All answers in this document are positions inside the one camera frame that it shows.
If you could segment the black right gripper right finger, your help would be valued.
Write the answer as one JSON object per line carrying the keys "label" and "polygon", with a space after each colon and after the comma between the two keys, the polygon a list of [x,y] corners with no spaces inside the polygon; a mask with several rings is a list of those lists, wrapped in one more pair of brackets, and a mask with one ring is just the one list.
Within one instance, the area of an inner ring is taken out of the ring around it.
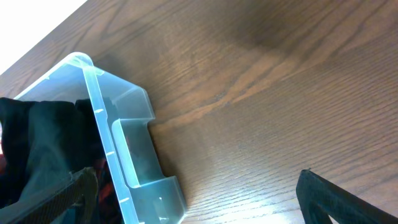
{"label": "black right gripper right finger", "polygon": [[397,223],[397,217],[367,203],[309,169],[300,172],[297,199],[306,224]]}

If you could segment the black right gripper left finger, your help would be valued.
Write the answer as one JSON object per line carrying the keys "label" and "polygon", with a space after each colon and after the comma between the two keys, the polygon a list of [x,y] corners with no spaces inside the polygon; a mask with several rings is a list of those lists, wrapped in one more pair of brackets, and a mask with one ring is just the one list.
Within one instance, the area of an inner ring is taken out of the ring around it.
{"label": "black right gripper left finger", "polygon": [[71,208],[75,223],[89,223],[96,207],[98,180],[92,167],[70,174],[31,197],[1,209],[1,223],[51,223]]}

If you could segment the red navy plaid shirt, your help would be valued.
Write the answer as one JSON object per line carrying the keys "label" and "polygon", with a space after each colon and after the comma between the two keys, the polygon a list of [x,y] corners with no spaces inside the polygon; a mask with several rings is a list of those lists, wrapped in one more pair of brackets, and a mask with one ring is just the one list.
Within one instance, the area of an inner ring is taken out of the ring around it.
{"label": "red navy plaid shirt", "polygon": [[[8,170],[11,164],[1,155],[1,223],[9,223],[12,218],[20,217],[25,211],[23,206],[35,205],[45,196],[54,193],[53,189],[63,179],[70,178],[71,173],[91,165],[99,166],[95,171],[98,178],[98,201],[91,219],[92,223],[120,223],[121,212],[116,205],[116,193],[105,161],[99,162],[68,160],[65,156],[30,156],[22,175],[12,175]],[[22,183],[12,183],[15,178],[21,178]]]}

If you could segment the large black garment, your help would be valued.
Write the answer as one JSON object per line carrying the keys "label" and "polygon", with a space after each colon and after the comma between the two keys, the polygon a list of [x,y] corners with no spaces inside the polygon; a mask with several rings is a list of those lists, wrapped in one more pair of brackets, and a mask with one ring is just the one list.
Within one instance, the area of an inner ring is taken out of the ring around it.
{"label": "large black garment", "polygon": [[104,159],[91,101],[1,98],[1,207]]}

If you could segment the dark green garment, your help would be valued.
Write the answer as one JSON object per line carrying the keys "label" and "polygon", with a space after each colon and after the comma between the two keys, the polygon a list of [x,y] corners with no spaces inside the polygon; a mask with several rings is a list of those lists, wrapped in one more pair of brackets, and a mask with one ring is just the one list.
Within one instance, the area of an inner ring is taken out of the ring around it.
{"label": "dark green garment", "polygon": [[143,223],[161,223],[167,220],[165,212],[158,212],[155,204],[160,202],[160,180],[164,178],[150,137],[147,124],[137,120],[123,121],[124,136],[130,152],[135,174],[131,177],[132,200],[138,220]]}

